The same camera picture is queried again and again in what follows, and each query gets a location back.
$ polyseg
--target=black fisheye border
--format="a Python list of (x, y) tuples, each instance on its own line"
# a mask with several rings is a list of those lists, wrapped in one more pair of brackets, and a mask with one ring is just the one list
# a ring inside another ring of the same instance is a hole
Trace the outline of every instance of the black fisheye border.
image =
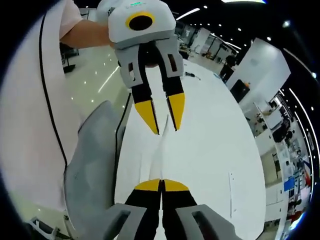
[[(2, 88), (6, 70), (9, 66), (12, 56), (15, 54), (20, 43), (23, 41), (24, 37), (28, 33), (29, 29), (34, 25), (34, 23), (57, 2), (59, 1), (5, 1), (1, 3), (3, 10), (1, 14), (2, 50), (0, 57), (0, 91)], [(301, 51), (305, 50), (307, 50), (309, 53), (313, 53), (312, 49), (308, 49), (308, 46), (301, 46)], [(318, 182), (319, 174), (317, 173), (314, 177), (315, 181)], [(320, 189), (319, 187), (313, 187), (313, 198), (309, 203), (303, 221), (299, 224), (299, 227), (292, 231), (288, 239), (313, 239), (316, 238), (316, 235), (318, 234), (317, 224), (319, 223), (320, 216)], [(10, 231), (9, 234), (11, 235), (11, 238), (14, 236), (17, 239), (30, 239), (28, 231), (24, 227), (24, 224), (20, 219), (5, 188), (3, 179), (1, 177), (1, 171), (0, 212), (3, 219), (1, 224), (2, 234), (6, 232), (9, 233)]]

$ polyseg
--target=white partition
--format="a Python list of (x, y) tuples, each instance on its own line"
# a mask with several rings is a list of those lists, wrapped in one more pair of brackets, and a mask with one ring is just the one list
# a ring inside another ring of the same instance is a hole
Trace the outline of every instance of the white partition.
[(250, 91), (239, 103), (241, 109), (246, 111), (253, 102), (269, 102), (290, 73), (282, 52), (256, 38), (226, 85), (231, 89), (238, 80), (249, 83)]
[(210, 35), (209, 30), (205, 28), (201, 28), (191, 45), (191, 50), (199, 54), (201, 49), (204, 47), (209, 35)]

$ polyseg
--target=white tabletop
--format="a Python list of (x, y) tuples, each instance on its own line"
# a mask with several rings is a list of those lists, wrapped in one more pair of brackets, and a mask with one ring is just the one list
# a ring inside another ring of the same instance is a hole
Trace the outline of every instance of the white tabletop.
[(254, 136), (236, 100), (212, 71), (187, 60), (184, 71), (201, 80), (183, 77), (184, 113), (175, 131), (170, 116), (165, 128), (169, 110), (159, 68), (147, 69), (160, 135), (152, 133), (132, 105), (115, 202), (124, 203), (140, 182), (171, 179), (189, 187), (197, 204), (232, 222), (240, 238), (255, 240), (264, 228), (266, 189)]

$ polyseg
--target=white wall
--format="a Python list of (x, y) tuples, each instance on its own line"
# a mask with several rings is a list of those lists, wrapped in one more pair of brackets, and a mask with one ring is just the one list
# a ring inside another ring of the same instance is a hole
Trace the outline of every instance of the white wall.
[(204, 47), (209, 35), (210, 35), (209, 30), (205, 28), (201, 28), (191, 45), (191, 50), (199, 54), (201, 49)]
[(87, 19), (87, 17), (88, 17), (88, 20), (90, 20), (90, 21), (93, 21), (93, 22), (97, 22), (98, 21), (98, 19), (97, 19), (97, 10), (95, 8), (80, 8), (79, 10), (80, 10), (81, 14), (89, 13), (89, 16), (84, 15), (84, 16), (82, 16), (82, 18)]
[(226, 58), (231, 55), (231, 50), (229, 48), (223, 49), (221, 48), (218, 54), (216, 55), (217, 58), (221, 58), (222, 60), (226, 60)]
[(212, 35), (209, 35), (209, 37), (206, 39), (200, 53), (201, 54), (207, 53), (214, 40), (215, 40), (215, 38)]
[(245, 111), (253, 102), (269, 102), (289, 75), (290, 70), (281, 51), (256, 38), (226, 85), (231, 89), (239, 79), (250, 83), (250, 91), (239, 103)]
[(194, 34), (195, 32), (195, 28), (192, 27), (192, 26), (189, 26), (189, 25), (185, 25), (184, 29), (183, 29), (183, 33), (181, 35), (181, 39), (183, 40), (183, 42), (185, 44), (189, 44), (191, 38), (192, 38), (192, 35)]
[(217, 53), (221, 43), (222, 41), (220, 41), (218, 38), (214, 40), (212, 46), (209, 49), (209, 52), (212, 53), (212, 56), (214, 56)]

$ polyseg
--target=floor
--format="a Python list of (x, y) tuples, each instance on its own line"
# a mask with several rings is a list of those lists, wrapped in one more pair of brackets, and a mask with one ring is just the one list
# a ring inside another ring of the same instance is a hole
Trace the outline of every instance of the floor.
[[(189, 60), (217, 74), (223, 67), (222, 64), (198, 54), (192, 54)], [(69, 64), (75, 64), (75, 69), (65, 75), (71, 94), (70, 100), (74, 102), (74, 107), (83, 121), (100, 103), (106, 100), (113, 104), (119, 115), (123, 113), (129, 92), (122, 81), (118, 60), (111, 47), (81, 49), (79, 56), (69, 59)], [(35, 205), (13, 192), (10, 193), (10, 196), (23, 221), (38, 217), (47, 225), (53, 228), (58, 227), (61, 233), (68, 235), (64, 221), (66, 212)]]

